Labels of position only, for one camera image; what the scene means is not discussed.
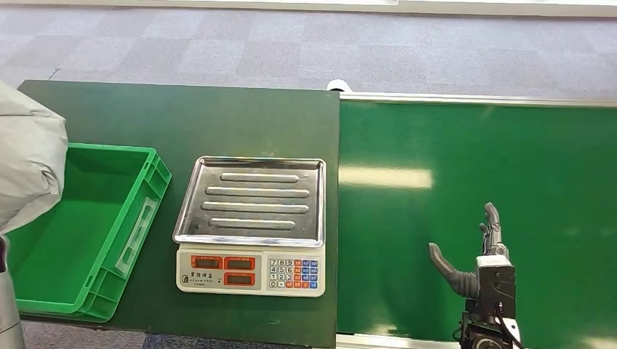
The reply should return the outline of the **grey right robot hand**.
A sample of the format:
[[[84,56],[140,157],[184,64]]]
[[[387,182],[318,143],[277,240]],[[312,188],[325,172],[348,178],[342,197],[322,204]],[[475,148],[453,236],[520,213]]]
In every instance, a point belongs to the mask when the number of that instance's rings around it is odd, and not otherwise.
[[[476,258],[474,272],[463,272],[454,268],[442,255],[435,243],[429,242],[429,257],[439,274],[458,295],[477,299],[480,296],[480,268],[511,266],[509,250],[502,239],[501,221],[497,208],[492,202],[484,205],[485,220],[479,224],[482,232],[482,254]]]

